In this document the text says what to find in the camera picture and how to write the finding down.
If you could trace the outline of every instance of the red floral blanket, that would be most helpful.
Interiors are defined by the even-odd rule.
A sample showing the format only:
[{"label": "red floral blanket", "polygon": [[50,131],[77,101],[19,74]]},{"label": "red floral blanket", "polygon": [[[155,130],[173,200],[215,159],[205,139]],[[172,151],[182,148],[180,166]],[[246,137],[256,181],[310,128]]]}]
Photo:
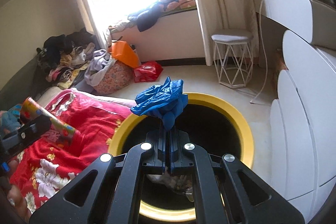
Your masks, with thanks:
[{"label": "red floral blanket", "polygon": [[[32,213],[107,152],[115,130],[131,113],[126,106],[100,101],[75,90],[64,90],[46,109],[79,133],[67,150],[40,139],[17,156],[20,163],[10,182],[19,187]],[[79,156],[71,154],[78,149]]]}]

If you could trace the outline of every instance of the black baseboard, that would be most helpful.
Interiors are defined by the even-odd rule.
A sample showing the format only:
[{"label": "black baseboard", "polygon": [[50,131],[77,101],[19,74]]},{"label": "black baseboard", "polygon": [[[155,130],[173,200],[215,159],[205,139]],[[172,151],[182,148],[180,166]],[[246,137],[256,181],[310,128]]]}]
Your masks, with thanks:
[{"label": "black baseboard", "polygon": [[206,65],[205,57],[157,60],[156,62],[158,62],[163,67]]}]

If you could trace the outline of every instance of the orange bag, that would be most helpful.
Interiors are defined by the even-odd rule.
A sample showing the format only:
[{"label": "orange bag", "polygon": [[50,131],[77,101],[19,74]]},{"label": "orange bag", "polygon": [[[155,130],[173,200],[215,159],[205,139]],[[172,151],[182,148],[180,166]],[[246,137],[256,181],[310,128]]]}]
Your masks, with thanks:
[{"label": "orange bag", "polygon": [[139,67],[141,64],[137,54],[125,41],[112,42],[111,54],[113,58],[123,62],[133,69]]}]

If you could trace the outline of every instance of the floor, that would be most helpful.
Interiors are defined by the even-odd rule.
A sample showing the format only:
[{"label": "floor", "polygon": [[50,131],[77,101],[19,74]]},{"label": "floor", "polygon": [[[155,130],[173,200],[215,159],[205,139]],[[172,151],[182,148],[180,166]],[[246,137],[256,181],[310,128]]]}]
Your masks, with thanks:
[{"label": "floor", "polygon": [[272,90],[268,75],[266,86],[261,95],[250,104],[250,100],[259,92],[263,85],[265,70],[257,66],[253,68],[253,77],[246,88],[232,90],[218,84],[214,66],[173,66],[164,67],[162,74],[156,82],[132,83],[119,90],[112,97],[134,99],[136,95],[151,85],[162,84],[166,77],[172,80],[184,81],[184,92],[199,92],[214,95],[226,100],[238,109],[247,120],[254,138],[254,163],[252,170],[266,182],[270,182],[271,171],[271,140],[269,113],[275,93]]}]

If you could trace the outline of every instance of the stool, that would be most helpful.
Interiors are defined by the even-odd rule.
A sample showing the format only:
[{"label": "stool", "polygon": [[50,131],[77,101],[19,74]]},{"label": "stool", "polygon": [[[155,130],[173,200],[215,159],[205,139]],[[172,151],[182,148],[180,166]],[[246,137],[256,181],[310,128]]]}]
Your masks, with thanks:
[{"label": "stool", "polygon": [[216,32],[211,38],[214,41],[213,61],[218,83],[230,88],[245,87],[252,78],[252,33],[225,29]]}]

